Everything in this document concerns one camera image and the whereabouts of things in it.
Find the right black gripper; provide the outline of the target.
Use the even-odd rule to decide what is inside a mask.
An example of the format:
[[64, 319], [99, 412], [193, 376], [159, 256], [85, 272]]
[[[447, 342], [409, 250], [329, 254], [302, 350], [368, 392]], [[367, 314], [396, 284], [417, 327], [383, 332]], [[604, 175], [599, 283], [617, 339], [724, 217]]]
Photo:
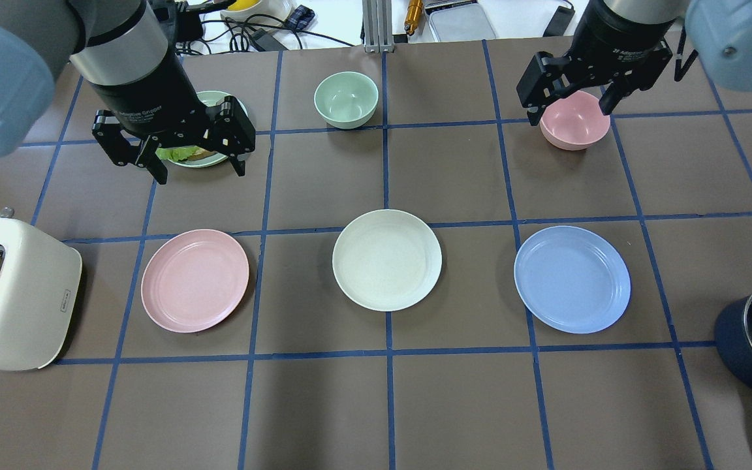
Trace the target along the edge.
[[672, 2], [590, 2], [570, 48], [559, 57], [534, 54], [516, 86], [531, 126], [549, 105], [577, 90], [603, 86], [604, 116], [636, 90], [649, 90], [672, 59], [665, 35], [674, 23]]

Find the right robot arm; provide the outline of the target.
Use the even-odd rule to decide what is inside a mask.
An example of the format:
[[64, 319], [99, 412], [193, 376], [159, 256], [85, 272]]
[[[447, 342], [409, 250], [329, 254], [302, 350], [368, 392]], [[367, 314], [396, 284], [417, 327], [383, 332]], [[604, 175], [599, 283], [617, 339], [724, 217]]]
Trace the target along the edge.
[[532, 125], [559, 99], [598, 86], [607, 116], [671, 61], [681, 80], [695, 60], [719, 86], [752, 92], [752, 1], [591, 1], [566, 53], [535, 53], [516, 91]]

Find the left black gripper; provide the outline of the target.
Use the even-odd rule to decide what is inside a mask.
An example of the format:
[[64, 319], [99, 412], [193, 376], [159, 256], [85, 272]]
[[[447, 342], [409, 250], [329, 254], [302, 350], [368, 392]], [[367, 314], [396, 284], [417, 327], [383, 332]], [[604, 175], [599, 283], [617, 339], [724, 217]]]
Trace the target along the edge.
[[256, 128], [241, 102], [226, 95], [215, 105], [197, 97], [178, 57], [162, 54], [137, 80], [125, 84], [92, 83], [105, 109], [96, 113], [92, 134], [116, 165], [138, 165], [159, 185], [168, 170], [162, 148], [200, 147], [226, 155], [240, 178], [247, 173], [242, 155], [256, 148]]

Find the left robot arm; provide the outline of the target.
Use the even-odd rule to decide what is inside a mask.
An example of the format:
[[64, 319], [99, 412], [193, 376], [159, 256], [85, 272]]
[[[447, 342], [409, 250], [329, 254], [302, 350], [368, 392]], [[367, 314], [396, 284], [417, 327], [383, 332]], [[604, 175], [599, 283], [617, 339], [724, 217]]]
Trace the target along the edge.
[[175, 44], [148, 1], [0, 1], [0, 157], [23, 143], [71, 63], [105, 104], [92, 133], [117, 166], [165, 184], [158, 149], [196, 146], [244, 176], [253, 123], [233, 96], [199, 99]]

